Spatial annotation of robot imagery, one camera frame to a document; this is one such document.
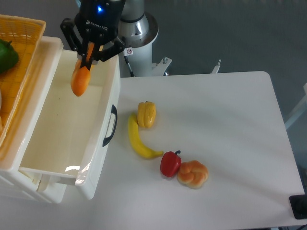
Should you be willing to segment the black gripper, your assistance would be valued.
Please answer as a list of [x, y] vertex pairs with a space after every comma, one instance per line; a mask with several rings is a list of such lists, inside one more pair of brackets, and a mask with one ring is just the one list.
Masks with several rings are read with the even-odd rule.
[[[123, 52], [125, 44], [118, 39], [107, 49], [100, 50], [97, 44], [105, 45], [117, 37], [125, 3], [124, 0], [82, 0], [75, 19], [65, 18], [62, 21], [60, 28], [70, 49], [81, 59], [80, 68], [90, 70], [94, 62], [105, 62]], [[82, 41], [75, 33], [75, 26]]]

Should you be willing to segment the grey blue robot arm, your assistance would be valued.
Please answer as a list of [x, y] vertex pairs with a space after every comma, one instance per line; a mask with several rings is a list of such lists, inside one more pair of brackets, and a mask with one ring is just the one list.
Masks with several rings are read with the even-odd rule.
[[80, 0], [78, 4], [75, 18], [64, 19], [60, 27], [81, 67], [91, 69], [119, 55], [122, 77], [152, 76], [158, 25], [145, 11], [143, 0]]

